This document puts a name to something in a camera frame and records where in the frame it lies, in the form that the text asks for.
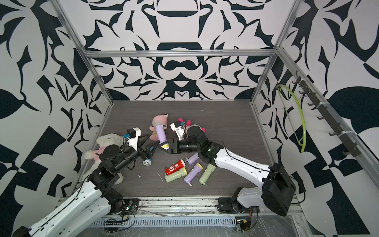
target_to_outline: black and white pattern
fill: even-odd
[[[306,0],[284,43],[285,50],[337,112],[378,156],[379,58],[377,1]],[[257,98],[270,149],[289,174],[305,187],[301,204],[315,236],[378,236],[379,190],[346,151],[320,113],[299,99],[305,116],[307,145],[300,153],[278,91],[289,86],[300,98],[294,77],[277,59]],[[296,103],[282,93],[296,134],[302,136]],[[299,200],[304,190],[297,191]]]
[[[46,0],[0,4],[0,236],[70,191],[108,101]]]
[[[376,0],[307,0],[284,48],[379,157],[379,18]]]
[[[113,99],[250,99],[267,56],[93,58]]]
[[[293,0],[61,3],[89,50],[261,49],[276,43]]]

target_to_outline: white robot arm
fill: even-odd
[[[123,197],[111,187],[119,179],[117,173],[138,157],[151,159],[159,141],[143,149],[149,136],[141,136],[138,128],[128,129],[123,151],[117,145],[107,146],[99,156],[99,167],[86,177],[78,191],[30,228],[21,226],[12,237],[74,237],[100,217],[119,212]]]
[[[128,130],[128,134],[129,146],[126,149],[121,152],[117,145],[108,146],[100,155],[102,162],[99,167],[89,175],[78,191],[30,228],[20,227],[12,237],[74,237],[98,218],[110,212],[118,212],[122,196],[110,188],[119,178],[117,173],[138,157],[150,159],[159,142],[142,149],[141,144],[145,143],[148,136],[142,135],[141,137],[147,137],[139,141],[141,133],[138,128]],[[189,128],[187,135],[189,141],[175,138],[162,144],[165,148],[161,150],[170,154],[197,151],[204,162],[230,170],[258,188],[258,191],[237,189],[231,203],[219,203],[219,208],[229,205],[234,211],[242,212],[243,207],[265,205],[274,213],[286,216],[296,188],[282,166],[259,164],[232,153],[224,146],[209,141],[199,127]]]
[[[182,132],[179,126],[174,126],[179,136]],[[207,164],[230,170],[254,183],[257,188],[238,188],[232,197],[232,210],[241,212],[251,206],[263,206],[274,213],[286,216],[291,204],[296,186],[284,167],[280,164],[263,165],[241,157],[224,146],[209,141],[199,127],[187,130],[188,140],[172,139],[164,144],[164,151],[170,154],[183,152],[198,152],[199,158]]]

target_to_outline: pink plush animal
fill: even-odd
[[[153,134],[150,136],[150,139],[152,141],[158,141],[158,135],[157,135],[157,131],[155,129],[155,127],[157,125],[166,125],[166,127],[164,129],[167,128],[167,117],[168,117],[168,114],[162,114],[162,115],[157,115],[153,118],[153,126],[150,126],[150,131],[153,132]]]
[[[114,133],[110,133],[110,134],[101,136],[101,137],[99,137],[99,138],[96,139],[96,142],[100,146],[100,148],[98,150],[95,150],[95,151],[86,151],[83,154],[84,159],[87,159],[87,160],[92,160],[93,159],[94,160],[94,164],[83,175],[83,179],[85,177],[87,177],[89,174],[92,174],[92,172],[94,170],[96,170],[98,168],[99,164],[101,163],[101,160],[100,160],[99,156],[96,155],[96,153],[99,154],[99,155],[102,154],[104,152],[104,149],[107,146],[110,146],[110,145],[113,145],[113,144],[116,144],[119,147],[121,147],[124,144],[122,136],[119,136],[119,135],[114,134]],[[120,176],[120,178],[114,184],[119,184],[124,179],[124,177],[122,176],[122,174],[118,174],[118,175]]]
[[[182,118],[179,118],[178,121],[179,121],[181,124],[183,124],[183,119],[182,119]],[[184,123],[184,126],[183,126],[184,132],[186,133],[186,132],[187,132],[187,129],[189,129],[190,127],[193,127],[193,126],[198,126],[199,128],[201,128],[201,130],[203,130],[203,132],[205,132],[205,128],[200,127],[200,126],[197,125],[197,124],[191,124],[191,120],[188,120],[186,123]]]

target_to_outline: stuffed toy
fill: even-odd
[[[158,135],[157,135],[157,131],[156,131],[156,129],[155,129],[155,127],[157,126],[157,125],[166,125],[165,127],[164,127],[164,129],[166,129],[167,128],[167,117],[168,117],[168,114],[163,114],[163,115],[157,115],[157,116],[155,116],[154,118],[153,118],[153,126],[150,126],[150,131],[152,131],[153,132],[153,134],[150,136],[150,139],[152,140],[152,141],[158,141],[159,139],[158,139]]]
[[[194,126],[198,126],[201,130],[203,130],[203,132],[205,132],[205,128],[202,128],[200,127],[199,125],[197,124],[191,124],[191,121],[188,120],[187,122],[184,122],[182,118],[179,118],[178,121],[180,122],[180,125],[183,126],[183,129],[184,129],[184,133],[187,134],[187,130],[190,128],[190,127],[194,127]]]
[[[95,163],[91,166],[91,168],[83,175],[83,179],[85,177],[87,177],[88,175],[90,175],[99,166],[101,160],[100,160],[99,156],[96,155],[96,153],[99,155],[102,154],[104,152],[104,149],[109,145],[115,144],[115,145],[118,145],[119,147],[121,147],[124,144],[122,136],[119,136],[119,135],[114,134],[114,133],[110,133],[110,134],[101,136],[101,137],[96,139],[96,142],[100,146],[100,148],[98,150],[86,151],[83,154],[84,159],[87,159],[87,160],[93,159],[95,161]],[[118,175],[120,176],[120,178],[114,184],[119,184],[124,179],[122,174],[118,173]]]

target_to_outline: sticker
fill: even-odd
[[[164,144],[163,146],[161,146],[161,148],[165,149],[165,150],[168,150],[170,149],[170,146],[168,143]]]

